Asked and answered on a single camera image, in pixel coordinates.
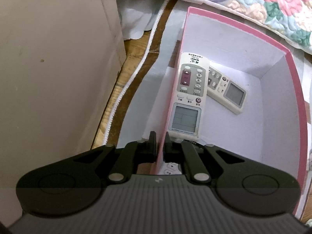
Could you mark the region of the pink cardboard box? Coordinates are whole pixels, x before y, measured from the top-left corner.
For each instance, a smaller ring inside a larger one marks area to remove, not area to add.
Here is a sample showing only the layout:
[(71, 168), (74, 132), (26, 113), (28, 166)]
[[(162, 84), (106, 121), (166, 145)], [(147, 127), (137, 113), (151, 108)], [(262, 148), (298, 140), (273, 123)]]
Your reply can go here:
[(155, 131), (170, 158), (184, 160), (182, 145), (165, 134), (185, 126), (186, 107), (194, 104), (199, 136), (184, 145), (198, 150), (210, 177), (196, 186), (235, 214), (297, 213), (307, 128), (290, 52), (247, 25), (183, 2), (163, 11), (157, 37), (159, 56), (124, 95), (118, 146)]

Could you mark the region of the white slim TCL remote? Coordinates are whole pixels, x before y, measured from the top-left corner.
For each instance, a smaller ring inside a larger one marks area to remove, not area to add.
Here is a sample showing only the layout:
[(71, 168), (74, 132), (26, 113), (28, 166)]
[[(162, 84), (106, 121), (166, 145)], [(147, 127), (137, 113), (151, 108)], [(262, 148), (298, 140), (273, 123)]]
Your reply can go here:
[(160, 174), (162, 175), (180, 175), (180, 165), (177, 163), (163, 163)]

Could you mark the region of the striped checkered rug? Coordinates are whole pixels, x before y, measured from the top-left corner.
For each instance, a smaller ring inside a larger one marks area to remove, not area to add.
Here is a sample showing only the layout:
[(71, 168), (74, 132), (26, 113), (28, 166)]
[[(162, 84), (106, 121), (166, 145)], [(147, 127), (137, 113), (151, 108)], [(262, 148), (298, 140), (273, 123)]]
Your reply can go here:
[(209, 7), (164, 2), (144, 57), (112, 109), (104, 142), (123, 147), (151, 131), (163, 138), (180, 52), (206, 57), (247, 91), (239, 115), (207, 98), (200, 140), (295, 176), (302, 187), (300, 218), (310, 184), (308, 56)]

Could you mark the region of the white remote maroon buttons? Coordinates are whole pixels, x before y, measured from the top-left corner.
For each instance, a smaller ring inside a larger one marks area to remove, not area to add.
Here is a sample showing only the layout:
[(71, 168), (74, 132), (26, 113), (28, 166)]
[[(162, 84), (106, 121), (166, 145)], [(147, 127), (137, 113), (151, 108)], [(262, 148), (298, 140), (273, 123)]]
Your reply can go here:
[(199, 139), (207, 97), (208, 69), (207, 58), (189, 52), (180, 54), (168, 112), (171, 137), (190, 141)]

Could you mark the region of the small white display remote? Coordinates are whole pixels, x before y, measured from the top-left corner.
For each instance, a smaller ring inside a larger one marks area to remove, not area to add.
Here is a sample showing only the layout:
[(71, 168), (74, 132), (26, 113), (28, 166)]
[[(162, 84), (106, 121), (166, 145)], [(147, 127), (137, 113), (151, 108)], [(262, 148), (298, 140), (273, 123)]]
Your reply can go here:
[(243, 111), (247, 91), (225, 74), (209, 67), (207, 95), (238, 115)]

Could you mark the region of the white bed sheet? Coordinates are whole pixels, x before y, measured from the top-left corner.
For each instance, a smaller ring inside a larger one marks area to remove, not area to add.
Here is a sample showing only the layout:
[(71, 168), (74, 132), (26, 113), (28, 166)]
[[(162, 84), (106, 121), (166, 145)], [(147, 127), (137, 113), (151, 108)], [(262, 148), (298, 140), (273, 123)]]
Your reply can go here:
[(164, 0), (116, 0), (124, 40), (140, 39), (153, 28)]

